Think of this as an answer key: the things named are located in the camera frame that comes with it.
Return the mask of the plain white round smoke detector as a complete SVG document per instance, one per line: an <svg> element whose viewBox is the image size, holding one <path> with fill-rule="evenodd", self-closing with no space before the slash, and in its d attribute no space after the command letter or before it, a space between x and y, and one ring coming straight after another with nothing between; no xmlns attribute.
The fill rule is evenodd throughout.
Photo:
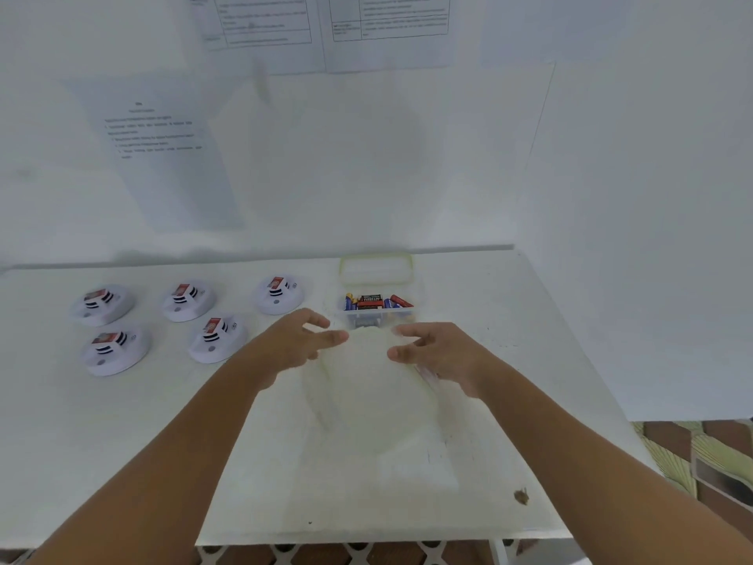
<svg viewBox="0 0 753 565"><path fill-rule="evenodd" d="M319 351L302 367L304 394L326 454L381 455L436 422L432 385L415 367L388 357L401 343L387 328L356 328L346 342Z"/></svg>

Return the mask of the person's right hand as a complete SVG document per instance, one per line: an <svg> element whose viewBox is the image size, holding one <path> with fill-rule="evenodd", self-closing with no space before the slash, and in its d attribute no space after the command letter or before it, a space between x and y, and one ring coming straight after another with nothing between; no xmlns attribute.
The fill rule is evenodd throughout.
<svg viewBox="0 0 753 565"><path fill-rule="evenodd" d="M484 379L501 363L492 352L451 322L401 324L394 332L402 337L413 338L410 343L429 345L429 365L414 366L457 383L466 396L471 398L480 398L480 387Z"/></svg>

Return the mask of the green-rimmed clear box lid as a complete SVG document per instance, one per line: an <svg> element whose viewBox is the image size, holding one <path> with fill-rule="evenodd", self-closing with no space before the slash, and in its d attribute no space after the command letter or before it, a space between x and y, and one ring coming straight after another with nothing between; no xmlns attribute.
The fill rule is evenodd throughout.
<svg viewBox="0 0 753 565"><path fill-rule="evenodd" d="M345 286L410 284L415 278L413 256L406 252L344 256L338 277Z"/></svg>

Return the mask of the white lattice table frame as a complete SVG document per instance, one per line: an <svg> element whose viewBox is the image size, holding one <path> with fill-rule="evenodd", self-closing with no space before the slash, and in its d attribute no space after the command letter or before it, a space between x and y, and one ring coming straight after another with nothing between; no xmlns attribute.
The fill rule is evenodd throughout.
<svg viewBox="0 0 753 565"><path fill-rule="evenodd" d="M203 545L190 565L508 565L519 541L378 541Z"/></svg>

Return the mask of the person's left forearm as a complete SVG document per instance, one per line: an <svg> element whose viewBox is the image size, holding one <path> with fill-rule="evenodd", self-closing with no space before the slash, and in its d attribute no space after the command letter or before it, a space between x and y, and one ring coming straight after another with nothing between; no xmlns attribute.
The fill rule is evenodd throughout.
<svg viewBox="0 0 753 565"><path fill-rule="evenodd" d="M267 361L232 359L27 565L187 565Z"/></svg>

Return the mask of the pile of batteries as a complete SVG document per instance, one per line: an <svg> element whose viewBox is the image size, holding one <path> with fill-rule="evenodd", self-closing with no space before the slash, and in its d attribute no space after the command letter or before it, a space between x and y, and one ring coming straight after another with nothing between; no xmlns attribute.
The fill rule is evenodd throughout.
<svg viewBox="0 0 753 565"><path fill-rule="evenodd" d="M409 309L415 307L403 297L397 294L390 294L383 297L381 294L361 294L346 293L344 296L343 309L349 311L364 310L386 310L386 309Z"/></svg>

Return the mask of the person's left hand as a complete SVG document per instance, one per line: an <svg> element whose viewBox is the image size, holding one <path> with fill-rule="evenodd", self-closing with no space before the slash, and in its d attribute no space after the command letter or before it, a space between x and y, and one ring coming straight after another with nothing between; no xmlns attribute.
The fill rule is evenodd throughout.
<svg viewBox="0 0 753 565"><path fill-rule="evenodd" d="M331 329L331 322L324 315L309 308L298 309L282 316L244 345L227 365L248 375L259 390L267 389L281 372L301 367L295 366L295 332L300 329L338 331Z"/></svg>

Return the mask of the white smoke detector red label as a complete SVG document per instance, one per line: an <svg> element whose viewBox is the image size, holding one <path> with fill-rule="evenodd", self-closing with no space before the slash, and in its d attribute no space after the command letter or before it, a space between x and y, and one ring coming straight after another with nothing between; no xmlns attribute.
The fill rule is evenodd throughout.
<svg viewBox="0 0 753 565"><path fill-rule="evenodd" d="M146 328L125 328L101 332L80 353L85 369L96 377L120 374L143 360L151 348L151 332Z"/></svg>
<svg viewBox="0 0 753 565"><path fill-rule="evenodd" d="M189 322L209 312L217 301L216 297L215 290L207 282L175 282L162 297L160 310L170 322Z"/></svg>
<svg viewBox="0 0 753 565"><path fill-rule="evenodd" d="M237 315L214 316L193 337L188 355L201 364L230 359L249 340L249 331Z"/></svg>
<svg viewBox="0 0 753 565"><path fill-rule="evenodd" d="M124 317L135 303L134 294L122 284L103 284L77 298L69 309L69 317L85 326L104 326Z"/></svg>
<svg viewBox="0 0 753 565"><path fill-rule="evenodd" d="M284 315L302 306L305 299L303 285L293 275L274 275L255 289L253 300L264 315Z"/></svg>

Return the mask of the person's right forearm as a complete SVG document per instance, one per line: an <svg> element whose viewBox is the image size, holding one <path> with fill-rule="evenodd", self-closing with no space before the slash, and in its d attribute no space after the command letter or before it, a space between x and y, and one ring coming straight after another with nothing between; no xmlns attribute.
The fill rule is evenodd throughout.
<svg viewBox="0 0 753 565"><path fill-rule="evenodd" d="M468 379L593 565L753 565L738 530L500 359Z"/></svg>

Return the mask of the clear plastic storage box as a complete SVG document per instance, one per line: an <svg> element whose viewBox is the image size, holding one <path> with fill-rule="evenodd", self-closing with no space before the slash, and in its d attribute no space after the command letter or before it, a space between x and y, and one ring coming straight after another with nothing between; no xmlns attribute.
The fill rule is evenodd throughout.
<svg viewBox="0 0 753 565"><path fill-rule="evenodd" d="M413 303L413 301L405 297L404 298L408 300L410 303L413 303L415 307L409 308L409 309L364 310L364 311L346 312L343 309L344 296L346 293L344 293L343 295L339 296L336 299L336 309L337 309L337 312L339 313L340 321L344 324L346 328L350 330L355 330L358 328L369 328L369 327L384 328L386 326L390 326L393 324L412 322L417 317L418 307ZM367 291L366 293L353 293L353 294L356 294L356 295L381 294L383 297L386 297L386 296L389 296L390 294L395 294L395 293L382 290L380 292Z"/></svg>

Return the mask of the white paper sheet with text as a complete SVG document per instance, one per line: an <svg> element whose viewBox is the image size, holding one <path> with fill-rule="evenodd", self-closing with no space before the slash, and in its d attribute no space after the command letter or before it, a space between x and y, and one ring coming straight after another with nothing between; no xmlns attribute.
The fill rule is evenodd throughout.
<svg viewBox="0 0 753 565"><path fill-rule="evenodd" d="M188 75L86 77L62 84L155 232L244 227L200 91Z"/></svg>

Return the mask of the white paper sheet with table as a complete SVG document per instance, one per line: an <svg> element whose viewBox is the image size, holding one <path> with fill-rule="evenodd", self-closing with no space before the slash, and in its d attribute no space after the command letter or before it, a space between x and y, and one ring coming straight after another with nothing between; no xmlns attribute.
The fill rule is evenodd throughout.
<svg viewBox="0 0 753 565"><path fill-rule="evenodd" d="M317 0L185 0L223 76L325 73Z"/></svg>
<svg viewBox="0 0 753 565"><path fill-rule="evenodd" d="M316 0L326 72L446 67L457 0Z"/></svg>

